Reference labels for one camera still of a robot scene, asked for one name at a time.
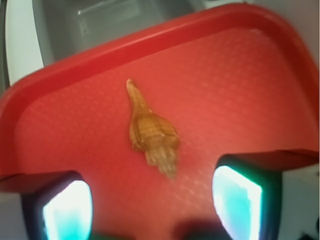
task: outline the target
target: tray rim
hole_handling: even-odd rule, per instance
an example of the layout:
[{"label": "tray rim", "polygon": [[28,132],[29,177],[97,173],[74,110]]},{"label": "tray rim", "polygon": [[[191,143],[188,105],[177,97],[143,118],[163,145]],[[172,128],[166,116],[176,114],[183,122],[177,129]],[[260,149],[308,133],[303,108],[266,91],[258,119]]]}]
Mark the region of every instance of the tray rim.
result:
[{"label": "tray rim", "polygon": [[[280,16],[265,8],[233,3],[176,18],[104,43],[24,77],[0,98],[0,135],[11,134],[13,138],[20,115],[43,95],[156,52],[243,27],[261,30],[283,51],[299,79],[314,119],[319,122],[319,70],[299,35]],[[0,148],[12,149],[10,144],[13,141],[0,137]]]}]

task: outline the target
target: white surface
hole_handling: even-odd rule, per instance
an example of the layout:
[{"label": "white surface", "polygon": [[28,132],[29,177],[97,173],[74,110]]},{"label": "white surface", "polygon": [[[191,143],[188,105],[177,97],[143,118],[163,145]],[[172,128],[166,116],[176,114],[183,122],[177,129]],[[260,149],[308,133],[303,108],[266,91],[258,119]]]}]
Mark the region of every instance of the white surface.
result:
[{"label": "white surface", "polygon": [[10,85],[44,67],[36,32],[32,0],[9,0],[5,42]]},{"label": "white surface", "polygon": [[18,193],[0,192],[0,239],[28,239]]},{"label": "white surface", "polygon": [[282,207],[278,239],[319,239],[319,164],[282,174]]}]

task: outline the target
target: red tray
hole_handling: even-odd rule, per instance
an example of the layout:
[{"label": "red tray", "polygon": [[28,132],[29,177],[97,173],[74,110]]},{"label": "red tray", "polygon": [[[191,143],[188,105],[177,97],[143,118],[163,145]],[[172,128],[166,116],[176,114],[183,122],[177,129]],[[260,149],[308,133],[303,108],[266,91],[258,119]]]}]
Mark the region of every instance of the red tray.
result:
[{"label": "red tray", "polygon": [[[0,174],[77,170],[92,190],[94,231],[179,238],[191,223],[218,222],[222,154],[319,150],[318,75],[299,36],[265,9],[184,16],[11,87],[0,103]],[[132,150],[128,78],[180,135],[175,180]]]}]

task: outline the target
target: dark object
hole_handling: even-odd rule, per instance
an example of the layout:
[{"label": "dark object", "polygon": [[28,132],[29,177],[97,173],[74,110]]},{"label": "dark object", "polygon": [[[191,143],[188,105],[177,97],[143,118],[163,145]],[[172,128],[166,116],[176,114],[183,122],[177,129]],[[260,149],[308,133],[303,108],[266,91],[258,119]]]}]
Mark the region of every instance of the dark object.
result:
[{"label": "dark object", "polygon": [[[233,204],[239,203],[238,190],[245,188],[249,194],[249,187],[235,181],[234,175],[226,174],[224,178],[230,179],[232,185],[221,181],[224,170],[228,169],[239,175],[241,180],[246,179],[261,188],[261,202],[259,207],[254,209],[254,212],[259,214],[259,220],[254,220],[252,215],[236,215],[232,212]],[[313,238],[317,233],[310,226],[314,226],[319,212],[318,169],[319,153],[310,150],[226,154],[218,160],[213,177],[216,212],[222,224],[228,226],[227,231],[233,232],[233,238],[239,237],[242,232],[246,233],[246,230],[250,236],[255,233],[259,239],[264,240],[297,239],[301,233],[304,233],[304,238],[301,239],[308,239],[308,236]],[[233,198],[227,195],[230,189],[233,189]],[[255,199],[249,200],[250,204],[257,203]],[[259,225],[243,230],[238,228],[238,224],[243,220],[255,223],[258,221]]]},{"label": "dark object", "polygon": [[1,5],[0,5],[0,96],[10,86],[8,66],[7,66],[6,38],[5,38],[6,7],[7,7],[7,0],[1,0]]},{"label": "dark object", "polygon": [[47,239],[44,206],[76,180],[83,180],[76,171],[17,174],[0,180],[0,193],[20,195],[28,238],[43,240]]}]

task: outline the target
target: spiral shell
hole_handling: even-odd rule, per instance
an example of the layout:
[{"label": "spiral shell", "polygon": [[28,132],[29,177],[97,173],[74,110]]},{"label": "spiral shell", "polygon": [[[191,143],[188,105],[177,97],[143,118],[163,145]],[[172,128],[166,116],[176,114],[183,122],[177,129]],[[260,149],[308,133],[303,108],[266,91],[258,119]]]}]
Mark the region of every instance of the spiral shell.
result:
[{"label": "spiral shell", "polygon": [[174,126],[152,112],[136,84],[127,80],[126,89],[132,106],[129,136],[132,148],[144,151],[149,166],[157,166],[168,178],[177,173],[179,136]]}]

